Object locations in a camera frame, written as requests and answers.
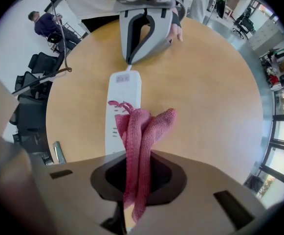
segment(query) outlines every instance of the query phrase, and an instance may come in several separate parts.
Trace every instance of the round table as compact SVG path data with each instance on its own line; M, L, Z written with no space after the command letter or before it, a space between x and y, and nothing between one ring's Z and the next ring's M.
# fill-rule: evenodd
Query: round table
M212 29L188 18L183 42L134 64L142 79L141 107L157 115L175 108L177 121L153 149L211 164L240 183L260 152L262 104L242 56ZM46 131L67 162L105 155L109 77L127 67L119 22L88 35L67 57L71 73L54 81Z

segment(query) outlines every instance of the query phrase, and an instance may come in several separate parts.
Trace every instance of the white power strip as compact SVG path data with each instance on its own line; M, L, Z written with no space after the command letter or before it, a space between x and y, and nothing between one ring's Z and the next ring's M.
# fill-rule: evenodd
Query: white power strip
M108 102L127 102L134 108L141 108L141 90L142 80L140 74L136 70L121 71L110 76L105 124L106 155L125 150L117 130L115 115L128 114L127 111L123 112L124 108L109 105Z

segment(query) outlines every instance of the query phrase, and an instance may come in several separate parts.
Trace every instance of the office chair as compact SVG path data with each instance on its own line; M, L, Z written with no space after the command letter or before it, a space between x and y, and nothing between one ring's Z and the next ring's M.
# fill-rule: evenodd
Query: office chair
M53 162L48 144L41 140L39 132L18 132L13 135L15 144L20 145L27 153L37 155L42 158L44 164Z
M23 76L17 76L15 90L19 90L21 87L32 83L37 80L37 77L32 73L26 71ZM35 99L46 99L48 98L52 82L42 83L27 92L24 92L23 95L30 96Z
M9 122L12 125L17 125L18 124L18 115L19 115L19 106L17 106L17 108L15 109L14 113L12 114Z
M32 56L28 67L32 70L32 74L43 73L48 75L59 70L64 58L64 53L61 53L58 57L52 57L40 52Z
M26 95L18 96L16 114L19 131L39 130L46 126L47 100L37 100Z
M244 18L240 23L234 23L238 29L233 28L234 32L237 32L241 38L244 39L244 36L242 33L244 33L245 35L248 32L252 32L254 30L254 26L253 26L253 22L250 21L248 18Z

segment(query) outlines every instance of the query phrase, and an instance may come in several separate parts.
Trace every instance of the man in blue shirt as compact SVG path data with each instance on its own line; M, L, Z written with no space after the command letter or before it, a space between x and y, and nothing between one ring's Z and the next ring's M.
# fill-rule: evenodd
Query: man in blue shirt
M58 33L61 35L60 26L56 24L56 16L45 13L40 16L38 11L32 11L28 18L30 21L34 22L34 31L40 36L48 37L51 33ZM73 49L78 43L80 43L80 39L74 34L71 30L66 29L63 27L63 32L66 38L66 47L68 49ZM64 41L63 39L58 43L59 51L64 51Z

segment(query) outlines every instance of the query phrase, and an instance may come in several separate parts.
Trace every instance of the pink towel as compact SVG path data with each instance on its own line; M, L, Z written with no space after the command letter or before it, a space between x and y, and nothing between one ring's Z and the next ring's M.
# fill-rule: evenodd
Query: pink towel
M115 118L127 154L124 209L135 203L132 218L137 222L145 211L151 190L151 148L172 127L176 111L168 109L152 117L149 111L135 109L126 102L109 101L108 104L123 107L129 113Z

